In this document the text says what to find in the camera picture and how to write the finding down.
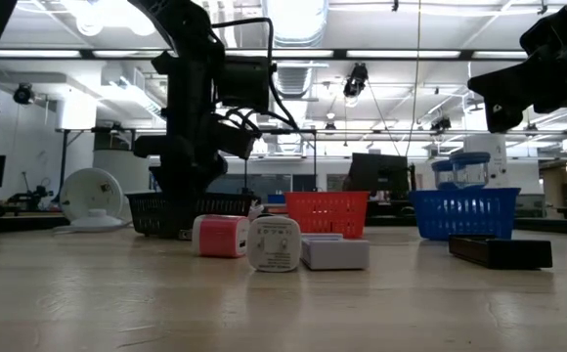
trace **white fan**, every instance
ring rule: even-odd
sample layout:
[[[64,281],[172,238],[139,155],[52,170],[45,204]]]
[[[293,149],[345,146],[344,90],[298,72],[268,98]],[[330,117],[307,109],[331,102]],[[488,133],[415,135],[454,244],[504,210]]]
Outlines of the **white fan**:
[[[57,231],[100,232],[126,225],[117,219],[125,198],[116,179],[98,168],[81,169],[68,176],[60,191],[60,205],[70,226]]]

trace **blue lid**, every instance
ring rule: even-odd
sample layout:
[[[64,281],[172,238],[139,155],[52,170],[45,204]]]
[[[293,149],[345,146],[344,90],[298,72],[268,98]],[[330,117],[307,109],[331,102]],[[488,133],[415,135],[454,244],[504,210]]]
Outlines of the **blue lid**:
[[[431,164],[433,171],[453,171],[453,164],[450,160],[440,160]]]
[[[450,157],[451,163],[457,165],[472,165],[478,163],[490,162],[490,153],[486,152],[472,152],[472,153],[458,153],[452,154]]]

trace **red basket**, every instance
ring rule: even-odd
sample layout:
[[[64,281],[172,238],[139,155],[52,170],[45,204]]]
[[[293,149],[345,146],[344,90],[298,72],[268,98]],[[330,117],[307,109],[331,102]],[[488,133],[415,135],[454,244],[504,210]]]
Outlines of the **red basket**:
[[[364,236],[368,192],[288,192],[285,206],[304,233],[336,233],[345,239]]]

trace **black basket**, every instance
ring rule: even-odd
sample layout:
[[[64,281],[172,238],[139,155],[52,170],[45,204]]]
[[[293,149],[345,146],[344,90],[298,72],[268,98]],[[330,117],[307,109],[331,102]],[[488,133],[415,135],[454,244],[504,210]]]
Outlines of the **black basket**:
[[[180,240],[191,238],[187,231],[199,215],[246,216],[251,202],[256,199],[251,195],[208,193],[196,202],[194,208],[187,209],[168,201],[162,193],[133,194],[127,197],[137,233]]]

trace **clear jar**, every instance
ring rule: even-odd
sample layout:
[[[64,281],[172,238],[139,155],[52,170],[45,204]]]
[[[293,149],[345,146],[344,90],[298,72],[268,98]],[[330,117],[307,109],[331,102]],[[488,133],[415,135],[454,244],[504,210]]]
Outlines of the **clear jar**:
[[[460,189],[484,188],[488,185],[490,154],[485,152],[453,154],[454,182]]]
[[[431,164],[436,179],[436,189],[439,191],[456,190],[454,182],[453,164],[450,160],[436,161]]]

